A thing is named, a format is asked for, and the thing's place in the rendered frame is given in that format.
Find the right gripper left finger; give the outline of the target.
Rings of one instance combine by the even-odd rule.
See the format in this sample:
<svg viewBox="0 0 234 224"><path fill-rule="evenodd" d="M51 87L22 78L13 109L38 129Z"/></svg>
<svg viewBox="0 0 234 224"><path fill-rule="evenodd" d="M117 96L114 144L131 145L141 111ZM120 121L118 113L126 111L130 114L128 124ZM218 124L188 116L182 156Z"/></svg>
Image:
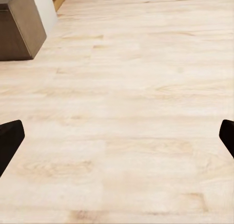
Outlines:
<svg viewBox="0 0 234 224"><path fill-rule="evenodd" d="M24 139L21 120L0 124L0 177Z"/></svg>

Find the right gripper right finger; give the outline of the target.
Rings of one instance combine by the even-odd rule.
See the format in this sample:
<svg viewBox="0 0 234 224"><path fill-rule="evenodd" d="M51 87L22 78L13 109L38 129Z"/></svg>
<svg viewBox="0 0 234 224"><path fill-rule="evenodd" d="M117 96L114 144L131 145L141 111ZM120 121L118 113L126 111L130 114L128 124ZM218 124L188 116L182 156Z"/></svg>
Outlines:
<svg viewBox="0 0 234 224"><path fill-rule="evenodd" d="M234 121L223 120L219 137L234 158Z"/></svg>

